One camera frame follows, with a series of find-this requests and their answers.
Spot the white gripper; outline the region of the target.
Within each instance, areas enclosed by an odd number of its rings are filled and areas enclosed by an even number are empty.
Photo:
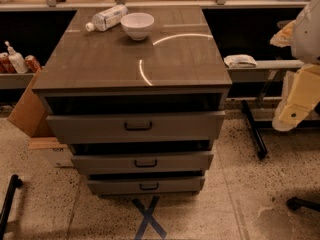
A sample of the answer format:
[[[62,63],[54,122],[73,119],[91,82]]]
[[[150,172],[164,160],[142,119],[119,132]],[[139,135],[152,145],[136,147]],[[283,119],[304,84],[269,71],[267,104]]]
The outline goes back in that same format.
[[[286,24],[272,36],[270,44],[280,48],[292,43],[295,21]],[[272,127],[277,131],[290,131],[298,126],[320,102],[320,66],[306,64],[296,72],[287,71],[283,80],[281,101]]]

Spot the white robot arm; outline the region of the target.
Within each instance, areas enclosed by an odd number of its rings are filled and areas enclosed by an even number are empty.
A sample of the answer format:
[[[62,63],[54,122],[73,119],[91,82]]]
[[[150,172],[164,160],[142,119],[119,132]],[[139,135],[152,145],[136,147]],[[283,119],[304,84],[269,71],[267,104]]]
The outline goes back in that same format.
[[[296,128],[320,102],[320,0],[310,0],[298,14],[290,39],[292,56],[304,65],[284,77],[272,121],[277,131]]]

